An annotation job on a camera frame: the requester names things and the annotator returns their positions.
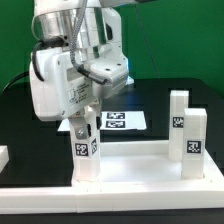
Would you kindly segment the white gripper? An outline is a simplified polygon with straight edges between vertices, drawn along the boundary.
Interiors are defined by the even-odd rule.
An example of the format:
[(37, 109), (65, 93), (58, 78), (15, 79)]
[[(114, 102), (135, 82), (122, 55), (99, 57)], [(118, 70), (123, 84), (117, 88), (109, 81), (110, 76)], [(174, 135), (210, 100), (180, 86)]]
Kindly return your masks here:
[(38, 51), (37, 64), (44, 81), (40, 81), (30, 65), (33, 106), (42, 121), (68, 118), (72, 140), (91, 137), (88, 112), (83, 109), (98, 98), (109, 98), (120, 91), (128, 77), (128, 60), (122, 54), (109, 53), (84, 63), (88, 71), (107, 80), (100, 85), (81, 75), (72, 66), (70, 53), (61, 48)]

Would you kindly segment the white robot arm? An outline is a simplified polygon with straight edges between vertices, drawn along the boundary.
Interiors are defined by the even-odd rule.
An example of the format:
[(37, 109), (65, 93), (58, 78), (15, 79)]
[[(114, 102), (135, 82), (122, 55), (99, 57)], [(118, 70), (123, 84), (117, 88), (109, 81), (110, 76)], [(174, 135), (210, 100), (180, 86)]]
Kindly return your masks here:
[(86, 140), (99, 127), (98, 101), (128, 77), (116, 6), (153, 0), (34, 0), (39, 42), (30, 64), (31, 93), (42, 121), (69, 119), (71, 135)]

